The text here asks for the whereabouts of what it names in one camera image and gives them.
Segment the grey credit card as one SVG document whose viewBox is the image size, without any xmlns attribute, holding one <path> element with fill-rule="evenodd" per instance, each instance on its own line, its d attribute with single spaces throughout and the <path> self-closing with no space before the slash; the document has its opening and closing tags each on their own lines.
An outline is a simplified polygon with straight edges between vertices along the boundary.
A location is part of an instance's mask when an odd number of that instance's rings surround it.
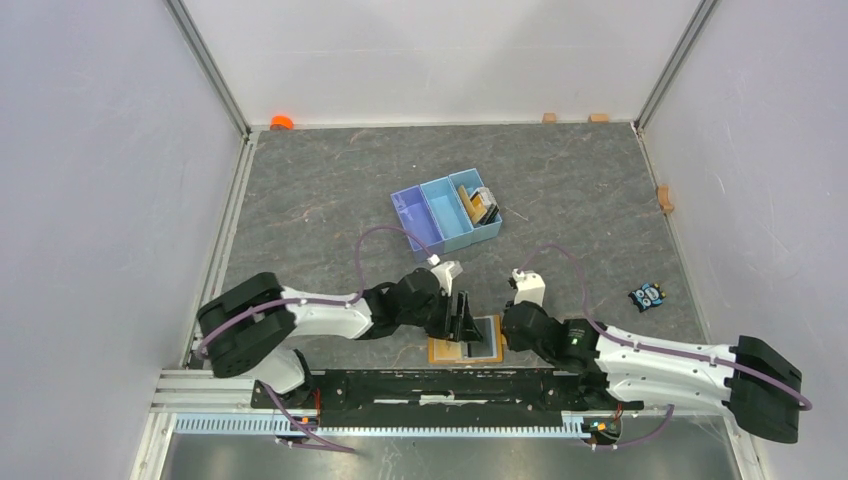
<svg viewBox="0 0 848 480">
<path fill-rule="evenodd" d="M 467 357 L 469 359 L 495 358 L 497 348 L 494 336 L 494 318 L 491 316 L 478 317 L 474 319 L 474 324 L 481 338 L 466 343 Z"/>
</svg>

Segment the orange leather card holder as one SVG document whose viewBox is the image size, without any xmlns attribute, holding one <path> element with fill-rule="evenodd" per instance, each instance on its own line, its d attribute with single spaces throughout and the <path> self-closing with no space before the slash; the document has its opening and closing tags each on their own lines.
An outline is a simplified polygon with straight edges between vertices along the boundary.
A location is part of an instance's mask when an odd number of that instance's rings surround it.
<svg viewBox="0 0 848 480">
<path fill-rule="evenodd" d="M 452 342 L 441 339 L 428 339 L 428 363 L 431 365 L 464 365 L 473 364 L 495 364 L 504 359 L 505 337 L 501 333 L 501 317 L 489 315 L 494 318 L 494 336 L 497 354 L 495 358 L 469 359 L 467 357 L 467 342 Z"/>
</svg>

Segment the stack of credit cards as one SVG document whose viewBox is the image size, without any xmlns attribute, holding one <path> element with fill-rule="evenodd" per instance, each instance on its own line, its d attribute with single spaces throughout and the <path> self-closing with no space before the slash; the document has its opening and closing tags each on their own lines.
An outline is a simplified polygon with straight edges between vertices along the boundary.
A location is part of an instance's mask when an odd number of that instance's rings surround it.
<svg viewBox="0 0 848 480">
<path fill-rule="evenodd" d="M 460 198 L 469 220 L 474 226 L 483 226 L 493 223 L 499 214 L 499 206 L 487 187 L 478 187 L 470 191 L 464 185 L 457 188 Z"/>
</svg>

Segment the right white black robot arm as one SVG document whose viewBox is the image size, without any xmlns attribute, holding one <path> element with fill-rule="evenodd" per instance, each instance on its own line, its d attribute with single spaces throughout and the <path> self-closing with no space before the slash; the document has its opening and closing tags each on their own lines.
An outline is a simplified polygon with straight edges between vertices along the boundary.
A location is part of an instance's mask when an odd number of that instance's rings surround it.
<svg viewBox="0 0 848 480">
<path fill-rule="evenodd" d="M 729 415 L 764 440 L 799 439 L 802 373 L 757 337 L 741 335 L 734 345 L 667 341 L 583 318 L 558 321 L 528 301 L 508 303 L 502 333 L 511 350 L 577 375 L 578 396 L 591 409 L 612 401 L 673 405 Z"/>
</svg>

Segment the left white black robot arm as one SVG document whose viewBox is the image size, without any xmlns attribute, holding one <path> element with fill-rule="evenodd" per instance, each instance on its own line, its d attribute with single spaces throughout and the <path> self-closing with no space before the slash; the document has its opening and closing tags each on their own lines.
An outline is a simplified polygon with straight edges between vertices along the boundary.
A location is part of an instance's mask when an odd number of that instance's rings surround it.
<svg viewBox="0 0 848 480">
<path fill-rule="evenodd" d="M 314 381 L 304 354 L 283 347 L 289 337 L 374 340 L 413 326 L 436 340 L 485 341 L 467 293 L 452 289 L 460 271 L 456 262 L 417 268 L 397 282 L 347 295 L 303 292 L 262 272 L 198 310 L 202 339 L 195 354 L 218 378 L 247 375 L 288 406 L 302 407 L 313 397 Z"/>
</svg>

